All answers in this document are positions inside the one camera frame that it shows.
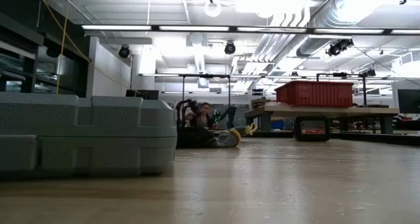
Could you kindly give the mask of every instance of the yellow cable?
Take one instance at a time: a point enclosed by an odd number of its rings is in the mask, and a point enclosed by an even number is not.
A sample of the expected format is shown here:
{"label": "yellow cable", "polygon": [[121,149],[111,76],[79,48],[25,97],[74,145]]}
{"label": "yellow cable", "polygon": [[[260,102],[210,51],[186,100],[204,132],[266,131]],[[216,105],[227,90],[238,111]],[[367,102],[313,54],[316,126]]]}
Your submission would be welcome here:
{"label": "yellow cable", "polygon": [[67,30],[67,20],[68,20],[68,7],[69,7],[69,4],[67,2],[67,5],[66,5],[66,19],[64,20],[63,38],[62,38],[62,41],[61,41],[60,60],[58,61],[58,66],[57,66],[57,68],[58,68],[57,69],[58,75],[57,75],[57,87],[56,87],[56,90],[55,90],[55,94],[58,94],[58,89],[60,88],[60,75],[61,75],[60,68],[61,68],[61,64],[62,64],[62,60],[63,60],[64,43],[66,42],[66,30]]}
{"label": "yellow cable", "polygon": [[252,133],[254,133],[254,132],[256,132],[256,130],[257,130],[257,129],[258,129],[258,127],[257,127],[257,123],[255,123],[255,122],[254,122],[254,123],[252,123],[252,124],[251,124],[251,132],[252,132]]}
{"label": "yellow cable", "polygon": [[236,129],[231,129],[229,133],[233,133],[238,138],[238,143],[236,146],[238,146],[241,143],[241,134]]}
{"label": "yellow cable", "polygon": [[[50,12],[52,18],[54,19],[54,21],[58,24],[58,26],[61,28],[61,30],[63,31],[64,35],[68,38],[68,40],[70,41],[70,43],[73,45],[73,47],[77,50],[77,52],[89,63],[92,64],[91,60],[89,59],[89,57],[85,56],[80,49],[76,46],[76,44],[73,42],[73,40],[70,38],[70,36],[64,31],[64,28],[61,26],[61,24],[59,23],[59,21],[57,20],[57,18],[55,17],[53,11],[51,10],[50,6],[48,6],[47,1],[46,0],[42,0],[45,4],[45,6],[47,7],[48,11]],[[105,77],[107,77],[108,79],[110,79],[111,81],[113,81],[114,83],[117,83],[119,85],[121,85],[122,87],[126,88],[126,89],[130,89],[129,87],[123,85],[122,83],[119,83],[118,81],[112,79],[111,77],[107,76],[104,72],[102,72],[101,70],[99,70],[96,66],[94,66],[92,64],[92,66],[98,70],[99,73],[101,73],[102,75],[104,75]]]}

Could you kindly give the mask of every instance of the gray plastic case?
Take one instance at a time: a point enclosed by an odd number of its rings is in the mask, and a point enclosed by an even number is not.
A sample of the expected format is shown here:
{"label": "gray plastic case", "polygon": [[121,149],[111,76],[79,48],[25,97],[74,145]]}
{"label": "gray plastic case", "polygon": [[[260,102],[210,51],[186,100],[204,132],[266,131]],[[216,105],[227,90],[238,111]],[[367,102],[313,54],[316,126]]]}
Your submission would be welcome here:
{"label": "gray plastic case", "polygon": [[[16,146],[28,135],[31,147]],[[176,144],[175,114],[162,101],[0,93],[0,154],[10,154],[1,156],[0,171],[160,173],[173,163]]]}

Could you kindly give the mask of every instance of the fluorescent light fixture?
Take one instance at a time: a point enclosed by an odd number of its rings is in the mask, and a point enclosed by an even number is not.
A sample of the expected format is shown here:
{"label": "fluorescent light fixture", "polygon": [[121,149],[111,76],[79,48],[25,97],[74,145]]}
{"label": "fluorescent light fixture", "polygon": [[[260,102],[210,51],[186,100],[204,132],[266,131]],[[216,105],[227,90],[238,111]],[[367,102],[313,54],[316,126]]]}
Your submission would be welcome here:
{"label": "fluorescent light fixture", "polygon": [[160,26],[163,31],[206,31],[206,32],[227,32],[226,26]]}
{"label": "fluorescent light fixture", "polygon": [[115,31],[125,31],[125,30],[151,30],[151,26],[130,26],[130,25],[83,25],[81,26],[84,30],[115,30]]}
{"label": "fluorescent light fixture", "polygon": [[309,38],[318,38],[318,39],[352,39],[352,36],[348,35],[309,35]]}
{"label": "fluorescent light fixture", "polygon": [[301,79],[301,76],[266,76],[268,79]]}
{"label": "fluorescent light fixture", "polygon": [[[182,92],[180,91],[162,91],[162,93],[167,93],[167,94],[182,94]],[[216,93],[216,92],[203,92],[203,91],[198,91],[198,92],[184,92],[184,94],[223,94],[223,95],[227,95],[229,94],[229,92],[221,92],[221,93]],[[246,92],[230,92],[231,95],[246,95]]]}
{"label": "fluorescent light fixture", "polygon": [[273,28],[273,27],[238,27],[239,32],[261,32],[261,33],[271,33],[271,32],[291,32],[291,33],[305,33],[306,28]]}
{"label": "fluorescent light fixture", "polygon": [[154,77],[179,77],[178,74],[139,74],[139,76],[154,76]]}
{"label": "fluorescent light fixture", "polygon": [[393,30],[391,34],[420,34],[420,30]]}
{"label": "fluorescent light fixture", "polygon": [[231,78],[261,78],[261,76],[255,76],[255,75],[233,75],[230,77]]}
{"label": "fluorescent light fixture", "polygon": [[217,94],[216,92],[188,92],[188,93],[192,93],[192,94]]}
{"label": "fluorescent light fixture", "polygon": [[381,34],[383,33],[383,30],[364,30],[364,29],[323,29],[323,28],[317,28],[315,29],[314,33],[317,34]]}

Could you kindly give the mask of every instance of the table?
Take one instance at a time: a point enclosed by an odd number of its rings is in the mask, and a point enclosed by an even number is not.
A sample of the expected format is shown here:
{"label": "table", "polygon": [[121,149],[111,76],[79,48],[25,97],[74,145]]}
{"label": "table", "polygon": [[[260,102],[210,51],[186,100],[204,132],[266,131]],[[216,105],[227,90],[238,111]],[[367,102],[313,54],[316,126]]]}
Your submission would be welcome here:
{"label": "table", "polygon": [[272,117],[325,116],[337,118],[340,121],[340,130],[346,131],[349,118],[378,117],[381,122],[381,133],[392,134],[392,118],[398,113],[400,113],[398,108],[328,108],[289,106],[281,103],[250,110],[245,113],[245,118],[248,125],[253,122],[254,118],[259,118],[261,131],[271,131]]}

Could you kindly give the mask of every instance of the security camera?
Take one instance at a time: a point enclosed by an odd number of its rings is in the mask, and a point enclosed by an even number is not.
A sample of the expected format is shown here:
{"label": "security camera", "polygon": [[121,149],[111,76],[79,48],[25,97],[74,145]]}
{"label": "security camera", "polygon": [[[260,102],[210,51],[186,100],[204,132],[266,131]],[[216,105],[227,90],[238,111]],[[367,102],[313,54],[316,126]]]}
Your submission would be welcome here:
{"label": "security camera", "polygon": [[232,54],[234,54],[234,53],[235,53],[235,51],[236,51],[236,47],[235,47],[235,45],[234,45],[234,42],[229,41],[229,42],[226,44],[226,47],[224,48],[224,53],[226,53],[226,54],[228,54],[228,55],[232,55]]}
{"label": "security camera", "polygon": [[128,45],[126,45],[126,46],[122,46],[121,47],[121,49],[119,50],[119,52],[118,52],[118,55],[121,57],[121,58],[127,58],[127,57],[129,57],[129,55],[130,55],[130,49],[129,49],[129,46]]}
{"label": "security camera", "polygon": [[347,47],[351,47],[351,46],[353,46],[352,39],[338,40],[338,42],[329,45],[327,54],[329,56],[338,56],[341,52],[347,50]]}
{"label": "security camera", "polygon": [[57,58],[57,57],[60,56],[60,50],[55,49],[53,47],[49,47],[49,48],[47,48],[46,54],[49,57]]}

